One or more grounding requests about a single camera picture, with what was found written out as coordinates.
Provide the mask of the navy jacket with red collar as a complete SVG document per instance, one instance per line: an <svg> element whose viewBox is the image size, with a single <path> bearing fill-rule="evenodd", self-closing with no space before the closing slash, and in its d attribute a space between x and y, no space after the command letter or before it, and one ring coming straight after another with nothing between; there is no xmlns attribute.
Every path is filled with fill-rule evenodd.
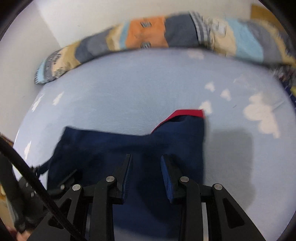
<svg viewBox="0 0 296 241"><path fill-rule="evenodd" d="M174 111L144 136L67 127L38 173L47 173L48 190L60 188L71 174L77 184L90 186L111 175L131 154L127 200L114 208L114 224L145 236L177 238L180 215L167 198L161 157L173 156L183 175L202 183L204 136L204 113L198 109Z"/></svg>

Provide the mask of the light blue cloud blanket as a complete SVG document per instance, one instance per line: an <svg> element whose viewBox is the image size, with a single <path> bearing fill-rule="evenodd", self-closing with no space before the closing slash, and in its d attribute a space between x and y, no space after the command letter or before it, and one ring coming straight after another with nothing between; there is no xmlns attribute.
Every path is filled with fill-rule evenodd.
<svg viewBox="0 0 296 241"><path fill-rule="evenodd" d="M145 135L178 109L206 114L205 183L230 192L266 240L295 212L295 108L271 71L202 50L92 60L43 86L14 147L47 161L66 126Z"/></svg>

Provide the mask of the dark patterned cloth pile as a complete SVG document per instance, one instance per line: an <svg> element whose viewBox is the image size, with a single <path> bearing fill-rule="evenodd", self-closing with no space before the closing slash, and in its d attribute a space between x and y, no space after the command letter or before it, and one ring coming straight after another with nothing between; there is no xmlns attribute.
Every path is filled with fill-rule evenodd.
<svg viewBox="0 0 296 241"><path fill-rule="evenodd" d="M280 66L279 68L276 68L274 75L279 79L295 106L295 68L287 65Z"/></svg>

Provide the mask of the colourful patchwork quilt roll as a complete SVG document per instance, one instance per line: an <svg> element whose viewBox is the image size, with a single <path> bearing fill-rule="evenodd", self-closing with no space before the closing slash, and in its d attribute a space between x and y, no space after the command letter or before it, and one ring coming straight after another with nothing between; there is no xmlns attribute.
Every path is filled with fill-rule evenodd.
<svg viewBox="0 0 296 241"><path fill-rule="evenodd" d="M39 66L36 84L112 52L147 48L203 47L224 56L295 66L288 36L264 20L217 19L195 11L127 21L53 52Z"/></svg>

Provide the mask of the brown wooden board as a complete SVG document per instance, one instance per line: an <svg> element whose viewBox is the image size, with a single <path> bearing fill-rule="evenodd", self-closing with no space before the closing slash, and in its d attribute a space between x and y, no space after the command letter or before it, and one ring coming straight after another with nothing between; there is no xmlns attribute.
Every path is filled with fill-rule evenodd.
<svg viewBox="0 0 296 241"><path fill-rule="evenodd" d="M275 17L275 15L264 6L252 4L250 18L252 20L263 20L263 21L270 22L271 24L275 25L279 30L285 31L284 27L279 22L279 20Z"/></svg>

